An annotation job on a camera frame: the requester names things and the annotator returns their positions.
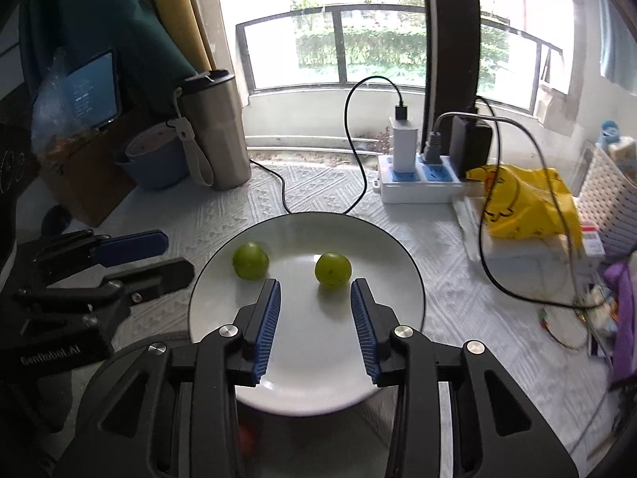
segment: white plate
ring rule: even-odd
[[[314,277],[321,254],[352,263],[352,279],[367,279],[378,303],[402,324],[420,327],[425,294],[411,255],[384,230],[341,214],[306,212],[258,223],[228,241],[210,259],[190,299],[192,341],[231,323],[241,306],[255,303],[263,281],[239,278],[235,250],[255,242],[270,257],[268,278],[281,283],[281,312],[268,371],[256,388],[237,387],[237,398],[280,415],[318,415],[360,402],[377,388],[365,373],[350,307],[350,286],[322,292]]]

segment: metal screw head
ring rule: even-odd
[[[84,322],[84,325],[86,325],[87,327],[95,327],[95,325],[98,324],[98,319],[95,318],[94,316],[85,315],[82,317],[82,321]]]
[[[411,338],[413,336],[413,329],[407,325],[398,325],[394,329],[394,334],[399,338]]]
[[[239,329],[232,324],[224,325],[219,329],[219,334],[221,334],[224,338],[232,338],[233,336],[236,336],[238,332]]]
[[[470,341],[467,343],[467,350],[472,354],[482,354],[485,351],[485,347],[479,341]]]
[[[149,346],[149,353],[153,356],[161,356],[166,351],[166,346],[163,343],[153,343]]]

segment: yellow plastic bag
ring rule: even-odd
[[[582,230],[573,196],[555,169],[549,169],[549,175],[572,243],[580,248]],[[467,172],[467,178],[484,182],[485,196],[494,185],[495,177],[496,166],[479,167]],[[485,213],[485,225],[488,225],[492,237],[529,239],[565,233],[543,169],[527,170],[501,165]]]

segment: black clamp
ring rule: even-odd
[[[82,426],[53,477],[244,477],[234,386],[256,386],[265,373],[280,305],[279,283],[268,279],[257,303],[200,343],[150,345]]]
[[[440,475],[438,382],[449,383],[454,477],[578,476],[546,420],[482,342],[451,347],[400,325],[364,278],[352,284],[352,313],[367,374],[379,387],[399,387],[386,477]]]
[[[109,268],[167,248],[161,231],[111,238],[83,230],[19,245],[0,294],[0,378],[52,375],[109,358],[131,306],[187,287],[192,264],[174,259],[123,271],[95,288],[49,286],[97,264]]]

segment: plastic bag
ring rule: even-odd
[[[573,245],[580,248],[582,230],[573,196],[557,171],[548,170],[555,198],[565,217]],[[527,170],[501,165],[496,183],[495,177],[496,166],[479,167],[467,172],[467,178],[485,183],[485,196],[495,184],[485,211],[485,224],[492,237],[530,239],[566,233],[543,169]]]
[[[73,143],[87,129],[77,118],[64,90],[64,50],[58,49],[33,105],[31,145],[41,162],[62,163],[74,150]]]

